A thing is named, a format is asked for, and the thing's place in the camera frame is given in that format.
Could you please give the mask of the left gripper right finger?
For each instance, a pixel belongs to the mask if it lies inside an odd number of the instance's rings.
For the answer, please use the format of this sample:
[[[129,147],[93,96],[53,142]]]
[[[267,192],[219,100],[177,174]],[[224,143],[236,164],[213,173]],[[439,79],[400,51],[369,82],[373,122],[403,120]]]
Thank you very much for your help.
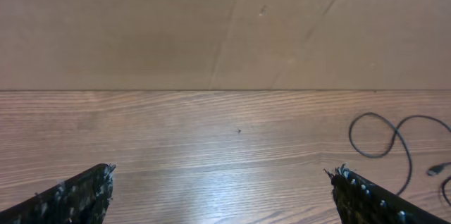
[[[326,170],[342,224],[450,224],[351,171]]]

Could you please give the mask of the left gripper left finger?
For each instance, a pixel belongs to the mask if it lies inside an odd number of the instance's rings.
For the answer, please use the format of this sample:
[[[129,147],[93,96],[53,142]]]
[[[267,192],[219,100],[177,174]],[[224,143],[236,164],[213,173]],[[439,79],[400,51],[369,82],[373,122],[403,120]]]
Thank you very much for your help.
[[[100,163],[1,212],[2,224],[102,224],[112,200],[114,164]]]

